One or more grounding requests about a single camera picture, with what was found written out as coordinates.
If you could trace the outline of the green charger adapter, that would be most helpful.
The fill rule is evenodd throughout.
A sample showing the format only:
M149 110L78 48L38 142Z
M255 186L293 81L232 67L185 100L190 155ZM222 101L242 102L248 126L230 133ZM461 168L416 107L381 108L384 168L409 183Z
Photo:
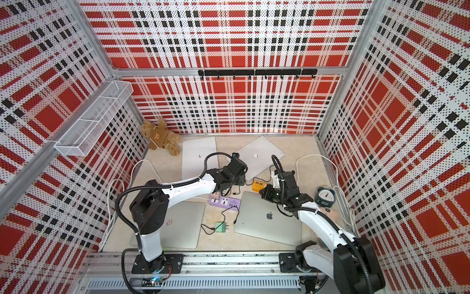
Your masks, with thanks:
M214 227L215 233L225 233L226 232L226 222L217 222Z

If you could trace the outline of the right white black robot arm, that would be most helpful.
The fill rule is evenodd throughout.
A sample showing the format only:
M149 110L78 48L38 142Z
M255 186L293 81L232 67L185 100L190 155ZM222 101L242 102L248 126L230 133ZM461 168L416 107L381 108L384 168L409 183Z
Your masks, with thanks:
M372 243L336 224L302 193L292 171L273 171L273 183L259 193L315 232L325 247L313 241L296 247L297 264L304 270L317 269L334 280L342 294L374 294L386 286Z

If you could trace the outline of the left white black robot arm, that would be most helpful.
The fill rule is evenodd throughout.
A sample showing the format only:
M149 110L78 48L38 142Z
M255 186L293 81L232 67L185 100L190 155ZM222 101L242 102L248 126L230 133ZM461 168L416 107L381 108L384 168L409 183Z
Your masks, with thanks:
M248 166L239 154L215 152L204 159L203 171L195 178L175 183L149 181L120 193L115 212L133 230L138 246L122 252L122 259L127 252L138 252L132 273L180 273L177 262L182 261L182 255L167 258L161 245L160 229L168 209L194 197L243 186L247 172Z

